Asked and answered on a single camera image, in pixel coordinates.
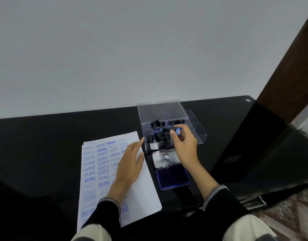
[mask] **person's left hand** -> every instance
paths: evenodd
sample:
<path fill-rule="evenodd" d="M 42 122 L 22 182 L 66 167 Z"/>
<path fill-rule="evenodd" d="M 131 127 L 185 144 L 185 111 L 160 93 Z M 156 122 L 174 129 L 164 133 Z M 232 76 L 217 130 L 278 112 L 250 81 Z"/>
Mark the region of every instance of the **person's left hand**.
<path fill-rule="evenodd" d="M 138 162 L 136 162 L 136 155 L 141 145 L 144 142 L 144 137 L 139 142 L 131 143 L 124 152 L 121 158 L 116 172 L 116 179 L 113 182 L 107 197 L 114 198 L 120 204 L 126 196 L 126 193 L 130 189 L 131 185 L 137 180 L 142 170 L 144 153 L 139 156 Z"/>

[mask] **black table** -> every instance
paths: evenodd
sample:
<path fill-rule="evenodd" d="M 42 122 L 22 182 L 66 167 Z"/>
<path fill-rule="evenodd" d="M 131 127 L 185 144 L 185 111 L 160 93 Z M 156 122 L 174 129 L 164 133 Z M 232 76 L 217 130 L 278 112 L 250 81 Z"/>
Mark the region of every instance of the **black table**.
<path fill-rule="evenodd" d="M 308 182 L 308 138 L 251 97 L 182 105 L 208 135 L 197 147 L 200 162 L 237 198 Z M 39 232 L 48 230 L 48 235 L 61 232 L 69 239 L 77 225 L 81 145 L 132 131 L 141 137 L 140 130 L 136 106 L 0 119 L 1 223 L 12 220 L 28 236 L 42 238 Z M 191 177 L 189 186 L 160 191 L 148 154 L 146 162 L 162 210 L 124 227 L 128 236 L 140 226 L 150 231 L 154 219 L 192 211 L 203 202 Z"/>

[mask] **white paper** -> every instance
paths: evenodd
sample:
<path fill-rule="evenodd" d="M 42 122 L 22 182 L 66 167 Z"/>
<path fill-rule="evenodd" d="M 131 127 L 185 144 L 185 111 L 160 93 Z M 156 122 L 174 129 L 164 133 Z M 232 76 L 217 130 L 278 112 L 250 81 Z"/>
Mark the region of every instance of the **white paper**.
<path fill-rule="evenodd" d="M 77 231 L 96 209 L 97 202 L 108 194 L 115 180 L 117 165 L 126 147 L 139 141 L 137 132 L 84 142 L 82 146 L 81 185 Z M 122 227 L 162 209 L 148 166 L 131 186 L 121 206 Z"/>

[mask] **finger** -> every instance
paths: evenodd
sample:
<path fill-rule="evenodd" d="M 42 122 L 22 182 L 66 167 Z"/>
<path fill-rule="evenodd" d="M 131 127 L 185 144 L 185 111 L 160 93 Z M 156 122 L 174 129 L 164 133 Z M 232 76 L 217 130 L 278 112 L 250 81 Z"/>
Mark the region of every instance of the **finger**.
<path fill-rule="evenodd" d="M 143 162 L 144 162 L 144 152 L 140 153 L 140 156 L 138 157 L 138 162 L 136 167 L 138 168 L 139 172 L 142 170 Z"/>
<path fill-rule="evenodd" d="M 170 130 L 170 134 L 171 134 L 171 137 L 174 141 L 174 145 L 177 145 L 181 142 L 180 139 L 178 138 L 178 135 L 176 134 L 176 132 L 174 130 Z"/>
<path fill-rule="evenodd" d="M 174 125 L 174 127 L 182 129 L 184 132 L 184 136 L 192 133 L 187 124 L 177 124 L 177 125 Z"/>
<path fill-rule="evenodd" d="M 142 146 L 143 142 L 144 142 L 144 137 L 141 138 L 139 142 L 136 142 L 136 144 L 134 145 L 134 148 L 132 150 L 133 154 L 135 154 L 135 155 L 137 154 L 137 152 L 140 149 L 140 147 Z"/>
<path fill-rule="evenodd" d="M 133 148 L 134 148 L 134 146 L 135 146 L 136 144 L 137 144 L 137 142 L 133 142 L 133 143 L 131 143 L 130 145 L 128 145 L 127 148 L 126 148 L 126 150 L 125 150 L 125 152 L 126 152 L 126 151 L 127 151 L 127 152 L 132 151 Z"/>

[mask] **black sleeve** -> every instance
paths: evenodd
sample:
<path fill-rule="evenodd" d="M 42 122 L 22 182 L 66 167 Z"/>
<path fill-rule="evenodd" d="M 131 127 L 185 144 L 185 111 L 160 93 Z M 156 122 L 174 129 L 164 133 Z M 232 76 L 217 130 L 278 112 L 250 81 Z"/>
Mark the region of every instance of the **black sleeve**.
<path fill-rule="evenodd" d="M 217 191 L 208 201 L 204 219 L 206 228 L 213 240 L 222 240 L 227 229 L 241 217 L 250 212 L 228 191 Z"/>
<path fill-rule="evenodd" d="M 89 224 L 100 224 L 111 235 L 112 240 L 116 240 L 121 227 L 117 205 L 108 200 L 98 203 L 95 211 L 82 228 Z"/>

